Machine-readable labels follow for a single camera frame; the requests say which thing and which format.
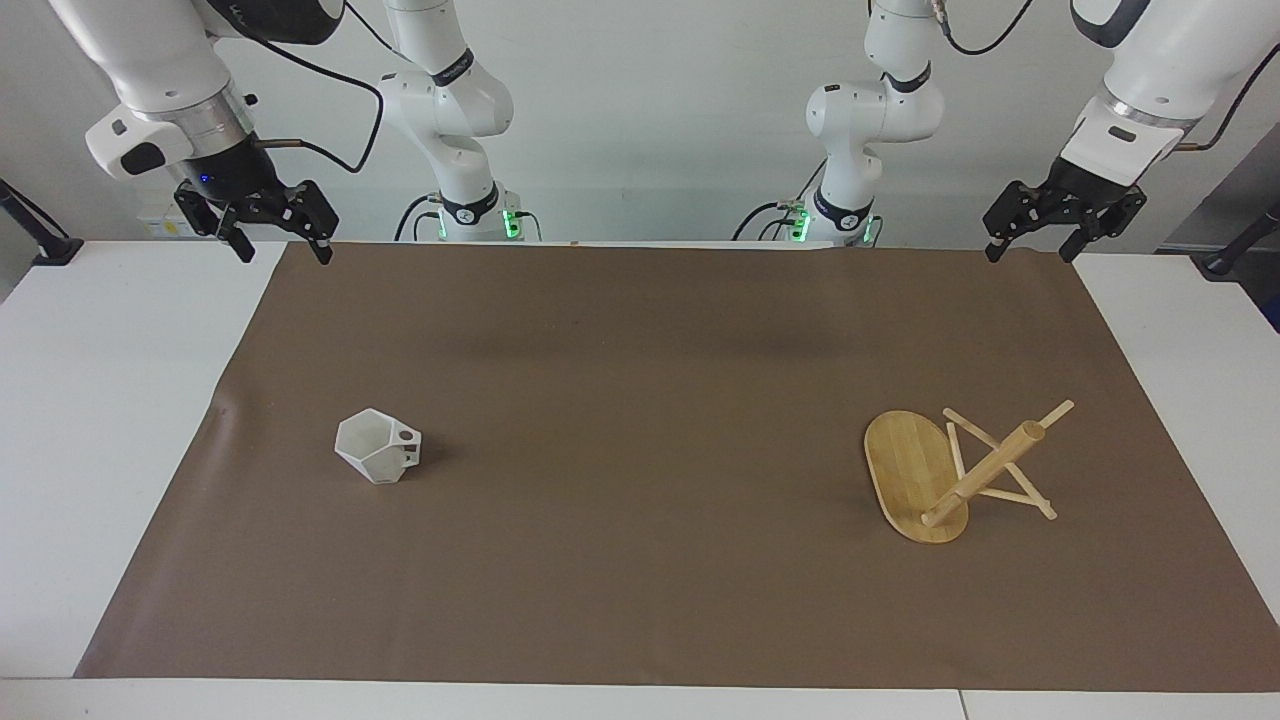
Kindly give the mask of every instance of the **black cable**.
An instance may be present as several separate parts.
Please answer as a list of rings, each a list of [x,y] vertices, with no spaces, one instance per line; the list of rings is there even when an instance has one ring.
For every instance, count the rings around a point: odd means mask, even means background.
[[[422,218],[435,218],[436,220],[439,220],[440,219],[440,214],[439,213],[422,213],[421,215],[413,218],[413,242],[417,242],[417,223],[420,223],[422,220]]]
[[[532,218],[534,219],[534,227],[538,228],[538,242],[543,241],[543,223],[540,223],[538,220],[538,215],[535,215],[532,213],[516,213],[516,217],[517,218]]]
[[[1235,96],[1235,100],[1231,101],[1231,108],[1226,111],[1226,115],[1222,117],[1222,123],[1217,126],[1217,132],[1213,133],[1213,137],[1210,138],[1208,142],[1179,142],[1174,150],[1178,152],[1201,152],[1217,145],[1217,141],[1222,140],[1222,133],[1226,132],[1226,126],[1231,124],[1231,118],[1235,117],[1235,111],[1239,110],[1240,104],[1244,102],[1244,96],[1249,94],[1249,90],[1253,88],[1253,83],[1257,82],[1258,76],[1262,74],[1262,70],[1267,69],[1267,65],[1271,63],[1272,58],[1276,56],[1276,54],[1280,54],[1280,45],[1272,47],[1271,51],[1267,53],[1267,56],[1258,63],[1258,67],[1253,68],[1253,74],[1249,76],[1249,79],[1244,81],[1244,86],[1240,87],[1240,92]]]
[[[804,193],[809,192],[809,187],[813,186],[813,181],[818,179],[818,173],[820,173],[822,169],[826,168],[826,167],[827,167],[827,159],[823,158],[822,163],[818,163],[818,167],[813,170],[813,174],[809,176],[809,182],[804,183],[804,188],[800,190],[800,195],[796,195],[796,199],[795,199],[796,202],[800,202],[800,200],[804,199]],[[791,210],[787,210],[787,214],[783,215],[782,219],[783,220],[790,220],[791,219]],[[782,231],[782,228],[774,228],[773,237],[771,237],[769,240],[771,241],[777,240],[778,238],[778,232],[781,232],[781,231]]]
[[[365,145],[365,152],[361,154],[360,161],[356,163],[355,165],[347,164],[344,160],[342,160],[340,158],[338,158],[333,152],[329,152],[328,150],[320,147],[319,145],[314,145],[311,142],[307,142],[305,140],[298,140],[298,138],[262,140],[262,141],[259,141],[257,146],[259,147],[305,147],[307,150],[311,150],[311,151],[315,151],[315,152],[319,152],[319,154],[324,155],[329,160],[333,160],[338,167],[340,167],[342,169],[347,170],[348,173],[355,174],[355,173],[358,173],[360,170],[365,169],[365,163],[369,161],[369,155],[374,151],[374,142],[378,140],[378,131],[381,129],[381,127],[383,127],[383,110],[384,110],[384,105],[385,105],[385,100],[383,99],[383,94],[379,92],[376,87],[369,85],[367,82],[365,82],[362,79],[356,79],[353,77],[344,76],[342,73],[330,70],[329,68],[323,68],[323,67],[320,67],[320,65],[317,65],[315,63],[311,63],[308,60],[303,60],[302,58],[298,58],[297,55],[294,55],[293,53],[289,53],[288,50],[282,50],[282,49],[276,47],[275,45],[271,45],[266,40],[262,40],[261,37],[253,35],[252,32],[250,32],[244,27],[237,27],[236,29],[238,29],[239,33],[243,35],[244,37],[252,40],[253,42],[257,42],[262,47],[265,47],[265,49],[270,50],[271,53],[274,53],[274,54],[284,58],[285,60],[297,63],[298,65],[302,65],[303,68],[306,68],[306,69],[308,69],[311,72],[320,73],[320,74],[325,76],[326,78],[335,79],[338,82],[344,82],[347,85],[356,86],[356,87],[358,87],[361,90],[366,90],[366,91],[371,92],[374,95],[374,97],[378,99],[378,114],[374,115],[374,129],[370,131],[370,133],[369,133],[369,142]]]
[[[756,218],[756,215],[759,215],[760,213],[768,213],[769,210],[777,210],[777,209],[778,209],[777,202],[765,202],[764,205],[760,205],[755,210],[748,213],[746,219],[742,220],[742,224],[737,225],[737,229],[733,231],[733,241],[736,242],[737,238],[742,236],[742,231],[746,229],[746,225],[750,224],[751,220]]]
[[[365,29],[369,31],[369,35],[374,36],[374,40],[376,40],[379,45],[390,50],[392,54],[394,54],[401,60],[404,60],[406,63],[412,63],[412,60],[410,60],[408,58],[402,55],[399,50],[393,47],[390,42],[383,40],[383,36],[379,35],[376,29],[374,29],[374,26],[369,24],[369,20],[365,19],[365,15],[361,15],[360,10],[357,10],[356,6],[349,3],[349,0],[343,1],[342,6],[347,8],[347,10],[349,10],[352,15],[356,15],[356,19],[360,20],[360,24],[365,26]]]
[[[790,218],[782,218],[781,220],[773,220],[769,224],[764,225],[764,229],[760,231],[759,237],[756,237],[755,240],[764,240],[764,233],[769,232],[769,228],[777,228],[777,229],[773,231],[773,240],[777,240],[778,238],[778,232],[785,225],[790,225],[790,224],[791,224],[791,219]]]
[[[421,196],[421,197],[419,197],[419,199],[416,199],[416,200],[413,200],[412,202],[408,204],[408,208],[404,209],[404,214],[401,215],[399,224],[396,225],[396,236],[392,237],[392,242],[399,242],[399,234],[402,232],[404,232],[404,224],[408,223],[408,217],[413,214],[413,210],[417,209],[419,205],[421,205],[421,204],[426,202],[428,200],[430,200],[431,195],[424,195],[424,196]]]
[[[970,55],[970,56],[986,55],[987,53],[991,53],[996,47],[1000,47],[1000,45],[1005,41],[1005,38],[1009,37],[1009,33],[1014,32],[1014,28],[1018,27],[1018,23],[1023,20],[1023,15],[1027,14],[1027,10],[1032,8],[1032,3],[1034,1],[1036,0],[1027,0],[1025,3],[1023,3],[1023,9],[1018,10],[1018,14],[1014,15],[1014,20],[1009,23],[1009,27],[1005,28],[1005,32],[1000,33],[1000,37],[997,37],[995,41],[992,41],[991,45],[980,50],[970,50],[968,47],[963,47],[959,42],[956,42],[955,38],[951,37],[951,20],[947,20],[946,15],[943,15],[942,19],[942,36],[946,37],[947,42],[950,42],[951,46],[955,47],[961,55]]]

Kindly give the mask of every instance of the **white mug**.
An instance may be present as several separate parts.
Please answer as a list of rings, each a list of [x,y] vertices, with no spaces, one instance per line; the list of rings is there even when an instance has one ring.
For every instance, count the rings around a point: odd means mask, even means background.
[[[369,482],[381,486],[398,482],[407,468],[417,465],[422,433],[370,407],[338,424],[333,450]]]

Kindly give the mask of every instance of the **green light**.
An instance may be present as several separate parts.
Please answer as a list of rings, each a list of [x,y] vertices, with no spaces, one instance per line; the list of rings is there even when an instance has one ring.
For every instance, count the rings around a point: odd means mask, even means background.
[[[516,214],[511,210],[503,210],[502,218],[507,222],[507,237],[511,240],[520,237],[520,220]]]
[[[813,218],[809,217],[808,210],[800,210],[800,219],[791,223],[791,240],[795,242],[804,242],[809,237],[809,224],[813,223]]]

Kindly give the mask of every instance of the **black mount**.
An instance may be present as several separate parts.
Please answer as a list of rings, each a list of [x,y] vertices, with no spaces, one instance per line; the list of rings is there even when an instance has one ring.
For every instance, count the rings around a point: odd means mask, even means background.
[[[1236,236],[1230,245],[1202,259],[1201,265],[1215,275],[1225,275],[1235,268],[1235,261],[1248,252],[1251,247],[1276,231],[1280,231],[1280,202],[1271,205],[1261,218],[1244,228],[1244,232]]]
[[[14,219],[22,229],[36,241],[40,246],[40,255],[31,261],[33,266],[51,266],[61,268],[72,261],[72,258],[79,252],[79,249],[84,246],[84,241],[78,237],[61,238],[56,234],[49,232],[31,210],[22,204],[20,200],[14,195],[13,188],[9,187],[4,179],[0,179],[0,206],[9,213],[9,217]]]

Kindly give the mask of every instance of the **wooden board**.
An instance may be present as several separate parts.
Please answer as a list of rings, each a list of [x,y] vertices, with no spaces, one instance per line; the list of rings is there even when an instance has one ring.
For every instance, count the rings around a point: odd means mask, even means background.
[[[876,497],[895,530],[933,544],[960,537],[969,524],[968,506],[937,528],[920,521],[920,515],[959,480],[951,445],[937,425],[923,415],[891,410],[872,420],[863,445]]]

